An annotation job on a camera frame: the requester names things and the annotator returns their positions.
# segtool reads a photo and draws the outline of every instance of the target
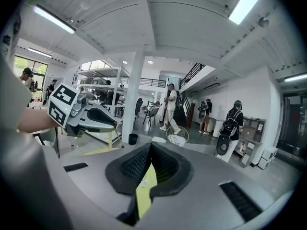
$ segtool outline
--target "wire basket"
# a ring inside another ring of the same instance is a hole
[[[173,144],[183,147],[183,145],[186,144],[187,141],[189,140],[189,133],[184,127],[181,127],[181,126],[177,126],[177,127],[180,128],[180,131],[178,134],[175,134],[175,131],[177,129],[174,130],[173,127],[170,127],[166,131],[166,137]]]

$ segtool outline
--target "black trash can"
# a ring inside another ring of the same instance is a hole
[[[136,141],[137,141],[137,139],[138,139],[138,135],[137,134],[133,134],[133,133],[131,133],[130,135],[129,135],[129,140],[128,140],[128,143],[130,144],[130,145],[135,145],[136,144]]]

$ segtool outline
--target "ceiling light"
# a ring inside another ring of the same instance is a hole
[[[51,22],[58,25],[59,27],[63,28],[64,30],[66,30],[70,34],[74,34],[75,31],[76,31],[76,29],[72,28],[67,23],[65,23],[63,20],[61,20],[57,16],[53,15],[52,13],[50,13],[49,11],[47,11],[46,9],[41,7],[40,5],[34,6],[33,11],[35,13],[45,17],[47,20],[50,20]]]
[[[229,16],[229,19],[236,24],[240,24],[257,1],[258,0],[240,0]]]
[[[307,78],[307,74],[303,74],[303,75],[299,75],[299,76],[295,76],[295,77],[286,78],[286,79],[284,79],[284,81],[290,82],[290,81],[301,80],[301,79],[306,79],[306,78]]]
[[[37,54],[40,54],[40,55],[43,55],[43,56],[49,57],[49,58],[51,58],[51,57],[52,57],[52,55],[46,54],[46,53],[41,52],[41,51],[38,51],[38,50],[36,50],[36,49],[28,48],[28,50],[29,50],[29,51],[32,51],[32,52],[34,52],[34,53],[37,53]]]

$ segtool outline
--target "white pants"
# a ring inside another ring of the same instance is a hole
[[[166,110],[164,126],[167,127],[168,122],[169,122],[171,124],[171,126],[173,127],[174,131],[177,131],[179,128],[178,128],[178,125],[176,124],[175,120],[173,119],[174,111],[175,110]]]
[[[231,140],[230,143],[229,143],[229,148],[228,148],[226,154],[223,155],[223,156],[218,154],[217,158],[222,159],[225,162],[228,162],[230,157],[231,157],[231,154],[234,152],[236,145],[238,144],[238,141],[239,140]]]

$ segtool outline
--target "vent grille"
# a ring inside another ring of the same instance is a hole
[[[76,163],[76,164],[72,164],[72,165],[67,165],[64,166],[64,170],[66,172],[70,172],[70,171],[76,171],[82,168],[87,167],[88,165],[86,163]]]
[[[220,188],[245,221],[252,220],[261,213],[261,209],[234,182],[222,184]]]

